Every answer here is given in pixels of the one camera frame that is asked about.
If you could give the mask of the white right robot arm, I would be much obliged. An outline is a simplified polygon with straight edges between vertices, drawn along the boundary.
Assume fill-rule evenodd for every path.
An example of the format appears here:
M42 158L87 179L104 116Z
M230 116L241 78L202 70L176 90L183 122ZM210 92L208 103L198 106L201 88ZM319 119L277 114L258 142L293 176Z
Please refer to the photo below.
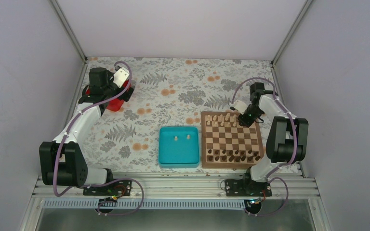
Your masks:
M250 104L240 100L231 101L237 110L238 123L249 127L267 115L272 124L266 142L266 155L250 168L250 178L242 182L242 191L253 196L260 190L259 182L266 182L279 168L304 160L307 149L309 123L294 115L281 102L274 90L267 90L264 83L250 85Z

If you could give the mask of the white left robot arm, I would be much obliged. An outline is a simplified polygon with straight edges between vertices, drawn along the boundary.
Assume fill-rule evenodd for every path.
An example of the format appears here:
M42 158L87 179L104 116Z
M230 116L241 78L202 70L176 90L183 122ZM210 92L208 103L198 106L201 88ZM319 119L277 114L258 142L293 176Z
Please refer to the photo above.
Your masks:
M103 67L89 71L89 84L82 90L72 119L52 141L39 147L42 180L46 185L83 187L95 185L103 195L113 192L115 182L109 169L89 167L80 147L91 127L105 112L110 101L127 102L134 87L131 71L116 66L115 72Z

